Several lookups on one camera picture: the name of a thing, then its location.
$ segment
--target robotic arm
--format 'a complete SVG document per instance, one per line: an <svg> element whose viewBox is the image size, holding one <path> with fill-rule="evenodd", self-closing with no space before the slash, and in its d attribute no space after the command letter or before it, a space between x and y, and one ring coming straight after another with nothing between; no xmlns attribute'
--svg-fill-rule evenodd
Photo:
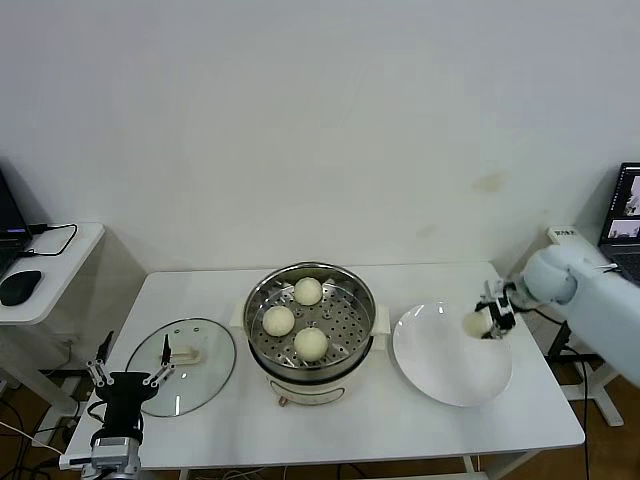
<svg viewBox="0 0 640 480"><path fill-rule="evenodd" d="M552 245L536 252L514 282L487 284L486 290L476 306L485 319L490 316L483 338L507 334L517 312L552 305L582 341L640 386L640 288L620 275L571 247Z"/></svg>
<svg viewBox="0 0 640 480"><path fill-rule="evenodd" d="M142 403L155 397L160 386L175 371L175 365L170 363L167 335L160 368L155 373L109 373L105 361L112 335L113 332L109 333L100 345L96 359L87 362L96 395L107 405L102 428L91 437L91 455L60 459L61 470L83 465L83 480L135 480L140 471Z"/></svg>

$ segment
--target stain on wall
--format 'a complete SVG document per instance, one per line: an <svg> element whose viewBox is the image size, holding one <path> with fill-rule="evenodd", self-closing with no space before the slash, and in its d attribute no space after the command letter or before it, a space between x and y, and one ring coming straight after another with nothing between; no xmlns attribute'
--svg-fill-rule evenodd
<svg viewBox="0 0 640 480"><path fill-rule="evenodd" d="M420 240L425 240L430 236L432 236L434 233L436 233L437 230L438 230L438 227L433 223L430 223L429 225L421 228L416 232L416 238L419 238Z"/></svg>
<svg viewBox="0 0 640 480"><path fill-rule="evenodd" d="M497 193L502 190L504 183L507 180L506 172L492 173L480 177L471 184L471 189L475 192L481 193Z"/></svg>

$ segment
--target laptop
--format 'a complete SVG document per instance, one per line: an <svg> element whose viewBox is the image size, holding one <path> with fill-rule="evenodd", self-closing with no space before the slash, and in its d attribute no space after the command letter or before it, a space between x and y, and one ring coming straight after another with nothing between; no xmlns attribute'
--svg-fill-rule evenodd
<svg viewBox="0 0 640 480"><path fill-rule="evenodd" d="M11 267L31 238L29 227L0 172L0 277Z"/></svg>
<svg viewBox="0 0 640 480"><path fill-rule="evenodd" d="M600 251L640 285L640 163L623 163L604 222Z"/></svg>

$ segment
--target power strip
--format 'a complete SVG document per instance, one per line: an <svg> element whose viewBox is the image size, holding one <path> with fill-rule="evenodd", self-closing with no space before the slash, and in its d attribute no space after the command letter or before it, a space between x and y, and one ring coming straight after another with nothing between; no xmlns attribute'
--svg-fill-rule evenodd
<svg viewBox="0 0 640 480"><path fill-rule="evenodd" d="M584 258L593 265L607 265L611 263L607 257L600 253L600 250L598 250L595 245L584 238L578 229L572 225L549 227L547 236L556 245L568 245L581 251Z"/></svg>

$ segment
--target computer mouse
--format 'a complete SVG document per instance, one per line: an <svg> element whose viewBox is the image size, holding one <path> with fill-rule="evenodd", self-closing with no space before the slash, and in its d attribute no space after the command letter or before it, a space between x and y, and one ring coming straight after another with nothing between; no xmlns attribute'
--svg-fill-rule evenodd
<svg viewBox="0 0 640 480"><path fill-rule="evenodd" d="M40 270L14 273L0 283L0 302L6 307L24 303L42 278Z"/></svg>

